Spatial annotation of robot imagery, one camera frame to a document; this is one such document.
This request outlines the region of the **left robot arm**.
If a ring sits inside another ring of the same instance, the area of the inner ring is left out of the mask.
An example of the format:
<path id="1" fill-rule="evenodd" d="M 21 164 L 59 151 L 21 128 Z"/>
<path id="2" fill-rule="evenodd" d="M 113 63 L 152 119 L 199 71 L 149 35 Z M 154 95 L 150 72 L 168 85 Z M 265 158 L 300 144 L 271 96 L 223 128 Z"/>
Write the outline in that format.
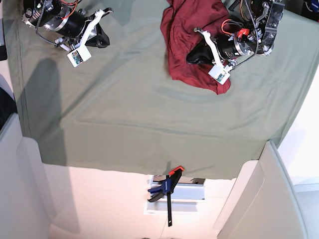
<path id="1" fill-rule="evenodd" d="M 189 64 L 210 65 L 208 75 L 222 85 L 231 71 L 241 65 L 237 62 L 239 57 L 249 60 L 256 55 L 271 54 L 285 7 L 279 0 L 238 0 L 229 10 L 233 11 L 237 5 L 245 5 L 250 17 L 223 21 L 222 35 L 217 37 L 196 27 L 194 32 L 199 33 L 202 40 L 186 57 Z"/>

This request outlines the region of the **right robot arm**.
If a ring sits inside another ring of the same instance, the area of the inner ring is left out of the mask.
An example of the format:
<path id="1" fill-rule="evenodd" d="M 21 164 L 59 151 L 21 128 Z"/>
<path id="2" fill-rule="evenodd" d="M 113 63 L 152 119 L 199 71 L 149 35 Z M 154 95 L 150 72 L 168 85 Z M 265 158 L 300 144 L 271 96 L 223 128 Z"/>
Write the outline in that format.
<path id="1" fill-rule="evenodd" d="M 50 41 L 56 48 L 66 51 L 73 67 L 77 67 L 91 58 L 89 47 L 99 49 L 110 45 L 110 39 L 100 26 L 100 21 L 113 12 L 105 8 L 87 15 L 83 9 L 78 10 L 78 1 L 64 0 L 25 0 L 23 2 L 22 21 L 35 29 L 44 27 L 56 32 L 59 38 Z"/>

